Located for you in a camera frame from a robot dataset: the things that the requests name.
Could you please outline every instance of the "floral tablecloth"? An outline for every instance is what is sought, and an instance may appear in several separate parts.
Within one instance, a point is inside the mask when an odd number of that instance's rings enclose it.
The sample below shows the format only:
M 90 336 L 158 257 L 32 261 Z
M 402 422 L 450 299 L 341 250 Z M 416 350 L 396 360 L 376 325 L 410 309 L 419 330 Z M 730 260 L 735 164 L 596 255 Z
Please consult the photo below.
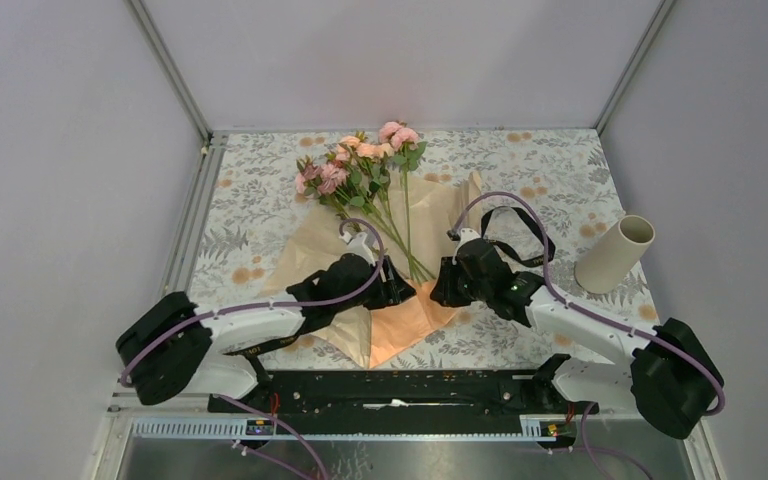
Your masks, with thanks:
M 296 194 L 296 158 L 322 155 L 348 133 L 229 136 L 189 291 L 193 301 L 228 305 L 257 295 L 287 238 L 313 204 Z M 538 211 L 557 245 L 551 263 L 555 283 L 607 310 L 657 322 L 639 264 L 606 295 L 584 292 L 573 277 L 576 258 L 624 213 L 594 130 L 420 133 L 428 147 L 417 175 L 455 185 L 478 171 L 484 191 L 518 193 Z M 488 200 L 484 208 L 500 204 L 512 202 Z M 541 246 L 516 215 L 500 212 L 490 224 L 488 237 L 504 240 L 523 258 L 537 254 Z M 518 328 L 474 304 L 448 326 L 378 368 L 534 368 L 556 352 L 601 360 L 567 338 Z M 310 335 L 260 358 L 268 369 L 360 368 L 332 345 Z

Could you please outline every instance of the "white panel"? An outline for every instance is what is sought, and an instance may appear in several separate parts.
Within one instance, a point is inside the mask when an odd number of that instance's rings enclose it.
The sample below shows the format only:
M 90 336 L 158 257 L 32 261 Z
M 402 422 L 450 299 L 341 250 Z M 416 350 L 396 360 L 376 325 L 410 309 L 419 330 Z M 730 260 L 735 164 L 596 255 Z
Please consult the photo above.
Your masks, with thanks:
M 198 147 L 122 2 L 0 0 L 0 479 L 80 475 Z
M 661 318 L 725 377 L 710 426 L 728 478 L 768 478 L 768 2 L 677 2 L 603 141 L 658 230 L 643 261 Z
M 148 0 L 215 129 L 592 127 L 658 0 Z

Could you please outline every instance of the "leaf pattern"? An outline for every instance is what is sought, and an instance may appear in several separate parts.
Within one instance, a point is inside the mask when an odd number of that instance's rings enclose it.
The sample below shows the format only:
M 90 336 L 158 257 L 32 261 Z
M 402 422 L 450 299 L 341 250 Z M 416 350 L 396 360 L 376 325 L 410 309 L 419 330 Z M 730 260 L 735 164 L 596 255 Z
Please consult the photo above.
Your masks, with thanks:
M 227 305 L 255 297 L 272 272 L 287 238 L 312 202 L 296 195 L 295 159 L 321 156 L 351 132 L 240 133 L 229 136 L 205 233 L 196 260 L 190 298 Z M 639 265 L 606 295 L 585 292 L 575 281 L 575 260 L 623 214 L 599 138 L 593 130 L 434 130 L 420 132 L 427 144 L 415 175 L 456 185 L 478 171 L 484 191 L 521 195 L 532 205 L 557 245 L 550 265 L 554 282 L 579 299 L 639 319 L 652 303 Z M 507 200 L 488 200 L 510 205 Z M 500 210 L 487 235 L 520 255 L 540 243 L 516 215 Z M 509 262 L 515 270 L 521 267 Z M 299 272 L 299 280 L 310 272 Z M 261 356 L 270 369 L 358 369 L 343 352 L 312 336 Z M 462 309 L 446 327 L 382 365 L 390 369 L 534 368 L 554 352 L 602 360 L 579 345 L 559 342 L 499 319 L 487 307 Z

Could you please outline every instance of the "wrapping paper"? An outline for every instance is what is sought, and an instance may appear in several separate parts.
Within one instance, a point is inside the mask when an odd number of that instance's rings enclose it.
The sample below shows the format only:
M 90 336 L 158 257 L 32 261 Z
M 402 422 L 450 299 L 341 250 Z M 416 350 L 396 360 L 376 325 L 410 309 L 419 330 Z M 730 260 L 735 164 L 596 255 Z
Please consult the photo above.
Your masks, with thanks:
M 390 204 L 393 221 L 402 238 L 407 241 L 404 191 L 393 176 Z M 440 258 L 450 256 L 456 243 L 446 235 L 464 207 L 481 193 L 481 178 L 472 172 L 457 187 L 408 176 L 410 200 L 411 247 L 414 256 L 435 276 Z M 478 228 L 480 212 L 473 209 L 466 225 Z M 339 219 L 325 206 L 313 207 L 302 225 L 289 238 L 274 273 L 261 290 L 271 295 L 283 290 L 316 270 L 325 270 L 345 253 L 345 243 L 336 232 Z M 407 257 L 382 233 L 384 246 L 396 269 L 408 279 Z M 407 302 L 369 312 L 357 307 L 340 313 L 332 324 L 313 335 L 333 344 L 358 365 L 373 368 L 416 344 L 426 335 L 445 326 L 458 309 L 445 308 L 431 301 L 436 281 L 417 285 L 417 295 Z

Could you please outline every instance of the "bouquet of flowers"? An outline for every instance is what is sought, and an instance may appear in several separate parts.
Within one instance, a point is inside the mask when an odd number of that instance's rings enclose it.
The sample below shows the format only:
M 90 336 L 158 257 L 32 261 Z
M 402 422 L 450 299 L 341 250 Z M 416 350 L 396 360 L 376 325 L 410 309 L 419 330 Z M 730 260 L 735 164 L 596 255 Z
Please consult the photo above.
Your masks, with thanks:
M 387 122 L 378 131 L 378 143 L 372 143 L 365 132 L 343 137 L 336 148 L 325 154 L 325 162 L 307 156 L 299 159 L 296 190 L 316 197 L 322 205 L 332 207 L 342 219 L 360 211 L 375 227 L 390 237 L 404 252 L 412 280 L 425 282 L 435 278 L 434 272 L 419 262 L 411 252 L 410 202 L 408 174 L 416 170 L 425 152 L 426 142 L 403 123 Z M 393 220 L 389 188 L 397 175 L 405 195 L 404 236 Z

